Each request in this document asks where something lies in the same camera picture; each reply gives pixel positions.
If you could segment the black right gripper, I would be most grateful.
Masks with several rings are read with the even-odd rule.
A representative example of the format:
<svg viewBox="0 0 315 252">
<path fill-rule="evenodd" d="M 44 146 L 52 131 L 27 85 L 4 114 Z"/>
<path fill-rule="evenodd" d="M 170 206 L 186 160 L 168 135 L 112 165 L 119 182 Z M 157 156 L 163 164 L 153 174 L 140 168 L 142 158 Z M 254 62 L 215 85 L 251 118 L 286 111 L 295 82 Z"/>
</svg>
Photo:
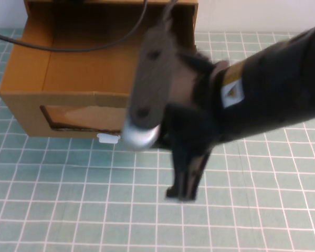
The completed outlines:
<svg viewBox="0 0 315 252">
<path fill-rule="evenodd" d="M 212 147 L 218 129 L 211 113 L 211 95 L 216 75 L 225 62 L 212 62 L 206 56 L 178 52 L 169 101 L 165 108 L 156 145 L 172 150 L 181 147 L 203 154 Z M 210 153 L 189 159 L 172 154 L 174 182 L 166 190 L 167 198 L 194 201 Z"/>
</svg>

